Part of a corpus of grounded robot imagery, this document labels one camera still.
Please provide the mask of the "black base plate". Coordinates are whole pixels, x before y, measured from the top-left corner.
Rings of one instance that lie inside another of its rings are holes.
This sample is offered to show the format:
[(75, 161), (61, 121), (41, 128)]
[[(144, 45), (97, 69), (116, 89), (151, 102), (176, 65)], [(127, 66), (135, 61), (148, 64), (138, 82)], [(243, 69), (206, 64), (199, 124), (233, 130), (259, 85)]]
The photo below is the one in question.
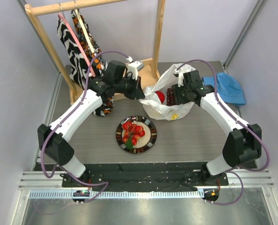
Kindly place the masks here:
[(94, 191), (106, 187), (110, 192), (182, 191), (226, 187), (232, 178), (243, 181), (242, 172), (237, 170), (210, 176), (205, 172), (205, 162), (95, 163), (86, 164), (85, 173), (78, 180), (59, 167), (54, 177), (61, 179), (64, 188), (84, 187), (88, 183)]

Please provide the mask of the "aluminium corner frame post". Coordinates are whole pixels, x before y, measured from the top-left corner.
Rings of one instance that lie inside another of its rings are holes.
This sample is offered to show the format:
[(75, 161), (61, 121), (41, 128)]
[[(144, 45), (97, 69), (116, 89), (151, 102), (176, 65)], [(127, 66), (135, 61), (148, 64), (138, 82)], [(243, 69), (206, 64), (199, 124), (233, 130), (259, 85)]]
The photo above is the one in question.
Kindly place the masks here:
[(228, 66), (231, 64), (232, 60), (234, 59), (236, 53), (238, 52), (240, 46), (242, 45), (244, 39), (248, 35), (248, 32), (251, 30), (254, 22), (256, 21), (257, 17), (260, 15), (263, 7), (265, 6), (267, 0), (257, 0), (251, 13), (249, 14), (247, 21), (245, 22), (238, 38), (236, 39), (230, 53), (228, 54), (225, 62), (222, 64), (225, 71), (227, 71)]

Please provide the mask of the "fake red cherry bunch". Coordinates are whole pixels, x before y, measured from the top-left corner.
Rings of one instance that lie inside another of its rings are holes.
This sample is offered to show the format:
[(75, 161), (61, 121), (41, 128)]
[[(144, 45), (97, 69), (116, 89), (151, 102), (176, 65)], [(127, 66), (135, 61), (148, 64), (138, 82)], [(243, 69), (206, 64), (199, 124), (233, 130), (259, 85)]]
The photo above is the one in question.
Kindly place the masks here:
[(141, 125), (127, 121), (122, 124), (123, 135), (122, 141), (128, 150), (133, 150), (138, 140), (145, 136), (145, 131)]

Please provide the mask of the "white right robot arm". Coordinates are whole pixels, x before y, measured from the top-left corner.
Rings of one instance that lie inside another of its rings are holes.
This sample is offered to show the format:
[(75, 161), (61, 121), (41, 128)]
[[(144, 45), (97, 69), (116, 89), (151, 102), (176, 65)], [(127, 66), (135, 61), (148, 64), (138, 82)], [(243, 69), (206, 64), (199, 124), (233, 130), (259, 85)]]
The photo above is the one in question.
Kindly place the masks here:
[(202, 165), (200, 178), (204, 184), (211, 185), (224, 172), (261, 157), (259, 125), (250, 125), (234, 113), (212, 85), (204, 85), (197, 70), (183, 73), (176, 69), (174, 75), (178, 78), (178, 83), (172, 86), (176, 104), (197, 104), (215, 119), (227, 136), (221, 155)]

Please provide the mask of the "white plastic bag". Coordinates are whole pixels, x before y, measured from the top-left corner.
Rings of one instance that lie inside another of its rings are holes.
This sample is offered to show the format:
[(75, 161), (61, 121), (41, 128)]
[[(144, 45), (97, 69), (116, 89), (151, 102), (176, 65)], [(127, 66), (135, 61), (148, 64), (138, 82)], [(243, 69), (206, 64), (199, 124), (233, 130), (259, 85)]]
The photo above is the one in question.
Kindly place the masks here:
[(173, 64), (160, 76), (155, 85), (145, 88), (145, 98), (140, 99), (139, 102), (143, 105), (144, 110), (150, 118), (155, 120), (178, 120), (186, 116), (193, 107), (193, 102), (169, 106), (167, 105), (168, 98), (165, 97), (164, 102), (161, 102), (156, 93), (160, 91), (166, 95), (167, 90), (172, 85), (178, 84), (178, 77), (174, 76), (174, 72), (180, 66), (180, 63)]

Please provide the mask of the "orange black patterned garment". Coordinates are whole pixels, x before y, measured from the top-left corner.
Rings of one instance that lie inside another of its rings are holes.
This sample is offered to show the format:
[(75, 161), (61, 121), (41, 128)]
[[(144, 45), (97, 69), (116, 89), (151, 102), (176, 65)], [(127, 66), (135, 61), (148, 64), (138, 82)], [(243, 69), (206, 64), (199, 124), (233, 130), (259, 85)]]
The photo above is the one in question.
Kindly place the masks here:
[[(83, 51), (87, 55), (88, 60), (91, 61), (94, 56), (101, 52), (101, 49), (91, 35), (89, 26), (83, 18), (81, 12), (77, 9), (72, 10), (71, 16)], [(95, 59), (92, 69), (97, 77), (102, 77), (107, 66), (108, 63), (101, 56), (99, 56)], [(94, 115), (101, 117), (106, 116), (112, 112), (113, 107), (113, 98), (109, 98), (100, 108), (94, 111)]]

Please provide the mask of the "cream hanger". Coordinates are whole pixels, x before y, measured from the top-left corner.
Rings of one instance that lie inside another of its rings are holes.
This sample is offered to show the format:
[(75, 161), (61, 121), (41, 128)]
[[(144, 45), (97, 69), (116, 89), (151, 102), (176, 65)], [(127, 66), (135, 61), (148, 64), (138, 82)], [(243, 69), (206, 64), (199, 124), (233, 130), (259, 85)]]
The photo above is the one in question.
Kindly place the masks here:
[(82, 18), (81, 18), (81, 16), (80, 16), (80, 13), (79, 13), (79, 11), (78, 11), (77, 9), (75, 9), (74, 11), (75, 11), (76, 16), (77, 16), (77, 18), (78, 18), (79, 24), (80, 24), (81, 29), (82, 29), (82, 31), (83, 31), (83, 34), (84, 34), (85, 40), (86, 40), (86, 42), (87, 42), (87, 44), (88, 44), (88, 47), (89, 47), (91, 53), (94, 54), (94, 53), (95, 53), (94, 47), (93, 47), (92, 44), (91, 44), (89, 35), (88, 35), (88, 33), (87, 33), (87, 30), (86, 30), (86, 27), (85, 27), (85, 25), (84, 25), (84, 23), (83, 23), (83, 20), (82, 20)]

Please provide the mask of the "perforated metal rail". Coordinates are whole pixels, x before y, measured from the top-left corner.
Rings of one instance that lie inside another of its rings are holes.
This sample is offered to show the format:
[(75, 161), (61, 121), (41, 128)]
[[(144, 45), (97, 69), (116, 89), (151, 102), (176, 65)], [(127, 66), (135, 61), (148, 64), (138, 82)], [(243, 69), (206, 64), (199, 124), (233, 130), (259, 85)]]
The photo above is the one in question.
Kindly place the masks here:
[(31, 190), (30, 199), (89, 199), (97, 196), (99, 199), (160, 199), (160, 198), (203, 198), (203, 189), (184, 192), (109, 192), (86, 190)]

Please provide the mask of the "blue bucket hat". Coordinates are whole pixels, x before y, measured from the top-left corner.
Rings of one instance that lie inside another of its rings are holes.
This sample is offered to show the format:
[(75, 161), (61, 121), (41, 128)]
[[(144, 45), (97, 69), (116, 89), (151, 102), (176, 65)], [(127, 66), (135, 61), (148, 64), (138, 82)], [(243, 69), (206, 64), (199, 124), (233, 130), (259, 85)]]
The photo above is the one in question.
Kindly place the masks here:
[(233, 105), (245, 105), (246, 100), (240, 84), (226, 73), (216, 74), (217, 92), (222, 100)]

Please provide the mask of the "fake red apple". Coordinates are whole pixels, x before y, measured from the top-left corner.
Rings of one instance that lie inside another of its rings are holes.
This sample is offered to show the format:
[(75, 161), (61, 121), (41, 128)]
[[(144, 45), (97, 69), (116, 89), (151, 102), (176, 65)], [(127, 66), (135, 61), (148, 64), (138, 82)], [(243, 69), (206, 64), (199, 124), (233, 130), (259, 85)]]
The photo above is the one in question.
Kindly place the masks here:
[(165, 95), (161, 91), (156, 91), (155, 92), (160, 100), (160, 102), (163, 104), (165, 101)]

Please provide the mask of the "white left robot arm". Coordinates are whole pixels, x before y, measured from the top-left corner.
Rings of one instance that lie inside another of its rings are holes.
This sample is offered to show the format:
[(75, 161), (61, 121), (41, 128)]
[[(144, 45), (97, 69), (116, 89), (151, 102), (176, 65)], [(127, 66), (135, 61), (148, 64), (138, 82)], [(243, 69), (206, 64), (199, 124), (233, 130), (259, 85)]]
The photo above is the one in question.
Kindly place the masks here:
[(78, 100), (62, 116), (48, 126), (39, 126), (37, 133), (41, 154), (47, 155), (68, 171), (77, 186), (86, 186), (89, 175), (85, 173), (85, 165), (75, 156), (74, 149), (68, 142), (84, 120), (116, 93), (121, 93), (128, 99), (143, 99), (145, 94), (139, 76), (143, 67), (141, 61), (126, 65), (112, 60), (104, 76), (90, 80)]

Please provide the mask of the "patterned round plate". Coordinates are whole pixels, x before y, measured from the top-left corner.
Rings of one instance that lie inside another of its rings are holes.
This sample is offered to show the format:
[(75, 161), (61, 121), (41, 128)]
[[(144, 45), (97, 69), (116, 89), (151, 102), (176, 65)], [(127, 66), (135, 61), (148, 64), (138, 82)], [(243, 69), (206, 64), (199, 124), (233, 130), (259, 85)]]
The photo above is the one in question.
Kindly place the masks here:
[(125, 118), (118, 124), (115, 136), (121, 149), (132, 154), (140, 154), (154, 146), (157, 130), (149, 118), (135, 115)]

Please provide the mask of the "left aluminium frame post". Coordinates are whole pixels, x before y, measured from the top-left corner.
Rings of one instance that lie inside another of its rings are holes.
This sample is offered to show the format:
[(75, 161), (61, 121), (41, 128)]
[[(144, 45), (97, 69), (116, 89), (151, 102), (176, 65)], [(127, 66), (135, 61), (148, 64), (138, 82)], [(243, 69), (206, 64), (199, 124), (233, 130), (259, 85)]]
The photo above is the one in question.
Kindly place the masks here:
[(54, 65), (54, 67), (56, 68), (56, 70), (59, 72), (59, 69), (58, 69), (57, 65), (55, 64), (53, 58), (51, 57), (51, 55), (50, 55), (48, 49), (46, 48), (44, 42), (43, 42), (42, 39), (41, 39), (39, 33), (37, 32), (35, 26), (33, 25), (32, 21), (31, 21), (31, 19), (29, 18), (29, 16), (28, 16), (28, 15), (26, 14), (26, 12), (25, 12), (25, 7), (24, 7), (24, 6), (25, 6), (25, 4), (26, 4), (26, 1), (25, 1), (25, 0), (16, 0), (16, 2), (17, 2), (18, 5), (20, 6), (22, 12), (25, 14), (27, 20), (29, 21), (29, 24), (31, 25), (32, 29), (34, 30), (34, 32), (35, 32), (37, 38), (39, 39), (40, 44), (41, 44), (42, 47), (44, 48), (44, 50), (45, 50), (45, 52), (47, 53), (49, 59), (50, 59), (51, 62), (53, 63), (53, 65)]

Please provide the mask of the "fake purple grapes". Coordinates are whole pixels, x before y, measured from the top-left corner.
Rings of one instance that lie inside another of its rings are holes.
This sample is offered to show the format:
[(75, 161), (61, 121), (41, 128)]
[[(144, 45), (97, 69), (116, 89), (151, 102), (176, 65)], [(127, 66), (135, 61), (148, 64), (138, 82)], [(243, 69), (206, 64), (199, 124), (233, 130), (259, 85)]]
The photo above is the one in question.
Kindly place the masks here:
[(166, 104), (167, 106), (176, 105), (176, 99), (172, 88), (168, 88), (166, 92)]

